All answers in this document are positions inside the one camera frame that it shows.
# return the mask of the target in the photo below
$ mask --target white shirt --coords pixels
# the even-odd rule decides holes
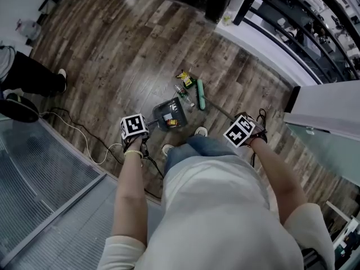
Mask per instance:
[[[164,181],[165,215],[147,249],[130,237],[106,240],[101,270],[304,269],[313,248],[334,269],[320,207],[304,204],[284,226],[268,209],[253,168],[236,156],[191,157]]]

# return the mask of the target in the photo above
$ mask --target white cable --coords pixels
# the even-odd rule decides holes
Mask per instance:
[[[39,115],[42,116],[42,115],[45,115],[45,114],[55,114],[55,115],[58,116],[58,117],[61,119],[61,121],[63,121],[67,126],[69,126],[69,127],[71,127],[71,128],[74,128],[74,129],[76,129],[77,131],[79,131],[79,132],[84,136],[84,138],[85,138],[86,148],[87,148],[87,150],[88,150],[90,159],[91,159],[95,164],[97,164],[97,165],[101,165],[102,163],[105,162],[106,157],[107,157],[107,153],[108,153],[109,149],[110,149],[111,147],[113,147],[113,145],[121,145],[121,146],[122,146],[122,144],[120,144],[120,143],[114,143],[114,144],[110,145],[110,147],[106,150],[105,158],[103,159],[103,161],[102,161],[101,163],[96,163],[96,162],[94,161],[94,159],[92,159],[92,157],[91,157],[91,155],[90,155],[88,140],[87,140],[85,134],[84,134],[79,128],[76,128],[76,127],[74,127],[74,126],[69,125],[67,122],[65,122],[65,121],[63,120],[63,118],[61,118],[61,117],[60,117],[59,115],[57,115],[55,112],[44,112],[44,113],[40,113]]]

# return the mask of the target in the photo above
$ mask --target bracelet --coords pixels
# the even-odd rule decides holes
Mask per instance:
[[[124,153],[124,156],[126,157],[126,155],[127,155],[128,153],[137,153],[137,154],[139,154],[139,155],[140,155],[141,159],[143,159],[143,158],[144,158],[143,153],[141,153],[140,151],[136,151],[136,150],[128,150],[128,151],[126,151],[126,152]]]

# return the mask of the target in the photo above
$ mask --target black pants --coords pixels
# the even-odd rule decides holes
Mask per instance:
[[[21,52],[17,52],[10,71],[0,88],[3,91],[21,88],[25,93],[47,97],[65,89],[65,78],[61,74],[54,74]]]

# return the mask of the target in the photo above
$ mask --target bottle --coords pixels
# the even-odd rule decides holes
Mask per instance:
[[[186,92],[184,87],[182,87],[182,86],[180,86],[178,84],[175,84],[174,88],[175,88],[176,92],[179,94],[179,96],[181,98],[183,98],[187,103],[189,103],[191,107],[195,106],[195,104],[192,102],[191,98],[189,97],[189,95]]]

